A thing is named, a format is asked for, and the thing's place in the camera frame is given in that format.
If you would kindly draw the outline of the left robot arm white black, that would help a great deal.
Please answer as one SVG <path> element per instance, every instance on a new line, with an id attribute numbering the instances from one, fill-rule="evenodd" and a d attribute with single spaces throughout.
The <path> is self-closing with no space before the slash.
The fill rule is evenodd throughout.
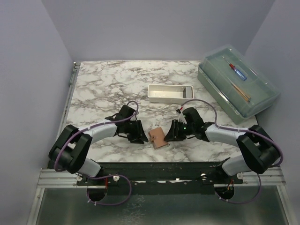
<path id="1" fill-rule="evenodd" d="M 114 136 L 126 138 L 130 143 L 147 143 L 149 140 L 142 122 L 136 118 L 137 114 L 137 110 L 123 105 L 118 113 L 100 123 L 85 128 L 67 125 L 49 152 L 55 171 L 84 174 L 93 185 L 101 184 L 104 179 L 101 165 L 87 158 L 90 146 Z"/>

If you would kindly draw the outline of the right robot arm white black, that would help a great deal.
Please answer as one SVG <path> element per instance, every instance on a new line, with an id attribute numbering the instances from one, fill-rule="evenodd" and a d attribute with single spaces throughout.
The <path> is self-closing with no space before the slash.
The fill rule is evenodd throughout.
<path id="1" fill-rule="evenodd" d="M 264 129 L 258 125 L 241 131 L 232 127 L 218 128 L 214 122 L 204 122 L 198 111 L 187 108 L 179 120 L 172 120 L 170 130 L 164 138 L 166 142 L 197 138 L 206 142 L 219 142 L 238 147 L 241 154 L 230 157 L 217 167 L 216 179 L 225 184 L 238 173 L 253 171 L 263 174 L 279 158 L 280 153 L 271 143 Z"/>

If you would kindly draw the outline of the tan leather card holder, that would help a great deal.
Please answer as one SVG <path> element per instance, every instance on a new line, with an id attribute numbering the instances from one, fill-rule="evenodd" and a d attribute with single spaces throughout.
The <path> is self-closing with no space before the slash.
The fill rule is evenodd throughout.
<path id="1" fill-rule="evenodd" d="M 155 150 L 168 145 L 168 142 L 164 140 L 165 133 L 163 132 L 161 127 L 150 130 L 149 136 L 150 142 L 152 143 Z"/>

